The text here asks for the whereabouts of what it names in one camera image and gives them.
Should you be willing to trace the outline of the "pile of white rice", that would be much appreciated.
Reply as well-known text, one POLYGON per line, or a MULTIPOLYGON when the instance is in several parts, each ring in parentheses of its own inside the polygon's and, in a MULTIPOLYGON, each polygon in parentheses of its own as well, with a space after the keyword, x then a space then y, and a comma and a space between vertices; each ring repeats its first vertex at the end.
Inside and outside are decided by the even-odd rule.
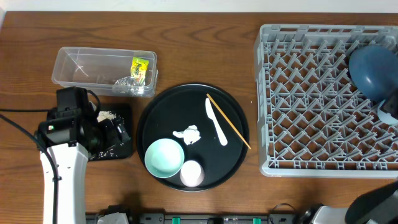
MULTIPOLYGON (((120 115, 117 115, 116 113, 113 113, 112 111, 100 111, 99 116, 97 118, 98 123, 106 118, 108 119, 115 119, 117 117, 121 117, 120 115)), ((106 160, 106 159, 115 159, 118 158, 120 153, 123 151, 123 147, 125 146, 125 143, 113 147, 111 149, 103 149, 103 142, 102 142, 102 133, 99 129, 100 133, 100 144, 97 149, 95 149, 94 152, 91 153, 90 160, 91 161, 99 161, 99 160, 106 160)))

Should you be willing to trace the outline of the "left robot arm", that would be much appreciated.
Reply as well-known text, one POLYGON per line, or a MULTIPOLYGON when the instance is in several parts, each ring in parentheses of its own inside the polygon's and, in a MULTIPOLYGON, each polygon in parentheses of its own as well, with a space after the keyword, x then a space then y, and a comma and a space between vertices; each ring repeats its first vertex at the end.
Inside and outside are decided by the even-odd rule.
POLYGON ((57 90, 57 105, 35 132, 44 173, 44 223, 131 223, 127 210, 110 206, 102 215, 85 208, 89 162, 132 154, 132 111, 128 104, 92 103, 80 87, 57 90))

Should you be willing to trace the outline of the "light blue cup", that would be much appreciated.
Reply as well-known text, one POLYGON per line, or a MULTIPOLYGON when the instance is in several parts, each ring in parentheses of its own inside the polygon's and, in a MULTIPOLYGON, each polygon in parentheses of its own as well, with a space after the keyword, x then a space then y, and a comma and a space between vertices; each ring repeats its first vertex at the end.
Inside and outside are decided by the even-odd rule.
POLYGON ((378 115, 378 118, 379 118, 383 123, 388 124, 388 125, 395 125, 395 124, 397 124, 397 123, 398 123, 398 120, 397 120, 397 119, 395 119, 394 117, 392 117, 390 113, 386 113, 386 112, 383 112, 383 111, 381 110, 381 106, 383 105, 384 102, 385 102, 384 100, 381 101, 381 102, 379 103, 379 106, 377 107, 377 115, 378 115))

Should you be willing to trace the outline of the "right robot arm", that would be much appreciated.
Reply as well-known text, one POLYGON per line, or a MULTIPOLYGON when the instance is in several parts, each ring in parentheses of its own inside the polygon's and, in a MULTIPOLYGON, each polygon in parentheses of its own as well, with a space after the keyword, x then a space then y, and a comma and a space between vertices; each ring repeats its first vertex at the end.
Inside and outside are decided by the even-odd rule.
POLYGON ((320 204, 295 217, 294 223, 397 223, 397 182, 360 195, 348 208, 320 204))

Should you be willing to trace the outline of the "dark blue bowl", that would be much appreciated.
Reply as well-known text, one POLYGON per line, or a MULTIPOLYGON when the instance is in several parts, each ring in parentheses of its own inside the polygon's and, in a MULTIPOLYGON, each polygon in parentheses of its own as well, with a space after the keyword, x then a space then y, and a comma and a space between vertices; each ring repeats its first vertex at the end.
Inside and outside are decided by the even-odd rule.
POLYGON ((367 45, 351 54, 349 74, 357 89, 378 103, 397 89, 397 55, 384 47, 367 45))

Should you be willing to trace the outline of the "wooden chopstick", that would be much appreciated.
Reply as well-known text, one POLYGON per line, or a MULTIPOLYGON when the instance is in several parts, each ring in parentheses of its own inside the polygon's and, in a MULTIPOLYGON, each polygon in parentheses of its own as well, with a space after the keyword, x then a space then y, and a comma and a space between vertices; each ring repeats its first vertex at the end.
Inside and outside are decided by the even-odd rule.
POLYGON ((230 121, 230 119, 225 115, 223 110, 218 106, 216 101, 210 96, 209 93, 206 94, 209 100, 215 105, 217 110, 221 113, 221 115, 224 117, 224 119, 229 123, 229 125, 233 128, 235 133, 241 138, 241 140, 247 145, 248 149, 251 149, 251 146, 248 144, 248 142, 245 140, 245 138, 242 136, 242 134, 236 129, 235 125, 230 121))

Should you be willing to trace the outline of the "yellow snack wrapper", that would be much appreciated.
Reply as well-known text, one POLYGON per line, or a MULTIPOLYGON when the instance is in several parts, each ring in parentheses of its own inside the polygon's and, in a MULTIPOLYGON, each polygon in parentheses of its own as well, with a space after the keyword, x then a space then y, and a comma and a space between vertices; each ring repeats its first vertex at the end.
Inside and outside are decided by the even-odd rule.
POLYGON ((146 79, 146 71, 149 61, 143 58, 134 57, 131 65, 131 77, 136 85, 144 85, 146 79))

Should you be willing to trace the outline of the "pink cup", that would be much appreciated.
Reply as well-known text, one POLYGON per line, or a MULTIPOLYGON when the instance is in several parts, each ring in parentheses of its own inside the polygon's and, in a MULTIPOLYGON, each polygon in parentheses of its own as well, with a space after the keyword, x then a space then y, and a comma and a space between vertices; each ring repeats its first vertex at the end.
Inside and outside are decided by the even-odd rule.
POLYGON ((204 170, 197 161, 189 160, 180 169, 180 180, 187 187, 199 186, 204 178, 204 170))

